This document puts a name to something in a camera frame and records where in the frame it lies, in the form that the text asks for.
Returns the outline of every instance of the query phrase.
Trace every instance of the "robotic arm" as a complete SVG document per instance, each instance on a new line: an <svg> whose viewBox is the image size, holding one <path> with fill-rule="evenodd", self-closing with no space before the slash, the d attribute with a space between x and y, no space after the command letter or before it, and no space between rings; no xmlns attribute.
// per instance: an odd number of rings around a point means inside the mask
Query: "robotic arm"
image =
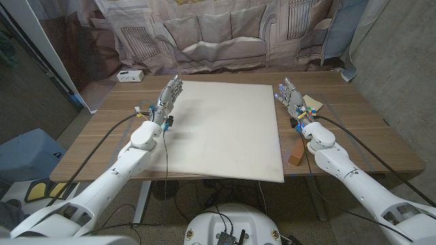
<svg viewBox="0 0 436 245"><path fill-rule="evenodd" d="M157 145L153 138L168 129L167 117L182 92L182 84L178 76L169 81L157 99L156 108L150 109L151 120L144 121L132 133L131 140L108 170L75 198L43 208L26 218L11 232L11 238L28 235L70 238L92 230L127 181L148 167Z"/></svg>
<svg viewBox="0 0 436 245"><path fill-rule="evenodd" d="M311 140L307 149L315 155L322 170L340 180L369 211L375 221L404 236L380 226L391 244L434 244L436 240L436 208L407 201L393 195L379 182L359 169L347 151L336 143L334 134L307 112L304 100L288 78L280 84L275 97L298 121L297 131Z"/></svg>

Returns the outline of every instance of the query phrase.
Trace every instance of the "blue bin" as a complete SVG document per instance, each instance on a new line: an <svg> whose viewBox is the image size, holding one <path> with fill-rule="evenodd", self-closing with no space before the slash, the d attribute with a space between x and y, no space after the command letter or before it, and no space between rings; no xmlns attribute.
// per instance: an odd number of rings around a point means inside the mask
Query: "blue bin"
<svg viewBox="0 0 436 245"><path fill-rule="evenodd" d="M0 145L0 181L48 178L66 150L41 129L19 135Z"/></svg>

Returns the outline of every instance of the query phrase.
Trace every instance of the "small wooden block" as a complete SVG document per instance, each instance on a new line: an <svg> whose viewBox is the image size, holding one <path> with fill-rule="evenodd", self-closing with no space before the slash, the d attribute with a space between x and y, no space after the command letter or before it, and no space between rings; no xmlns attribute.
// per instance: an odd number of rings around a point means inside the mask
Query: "small wooden block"
<svg viewBox="0 0 436 245"><path fill-rule="evenodd" d="M302 139L298 139L287 162L298 166L304 153L305 144L303 143Z"/></svg>

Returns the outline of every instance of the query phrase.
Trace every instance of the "white panel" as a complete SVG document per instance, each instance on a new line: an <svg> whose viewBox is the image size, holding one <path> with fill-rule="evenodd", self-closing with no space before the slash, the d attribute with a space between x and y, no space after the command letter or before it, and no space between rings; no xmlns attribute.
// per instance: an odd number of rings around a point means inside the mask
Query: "white panel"
<svg viewBox="0 0 436 245"><path fill-rule="evenodd" d="M284 181L272 86L184 81L171 115L169 172ZM156 141L150 170L164 172Z"/></svg>

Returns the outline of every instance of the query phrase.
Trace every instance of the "white box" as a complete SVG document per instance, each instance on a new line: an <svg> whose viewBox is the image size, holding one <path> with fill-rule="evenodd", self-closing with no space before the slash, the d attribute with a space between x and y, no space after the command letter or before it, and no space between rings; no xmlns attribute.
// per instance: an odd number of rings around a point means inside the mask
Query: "white box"
<svg viewBox="0 0 436 245"><path fill-rule="evenodd" d="M116 77L120 82L141 82L144 78L144 72L142 70L120 71Z"/></svg>

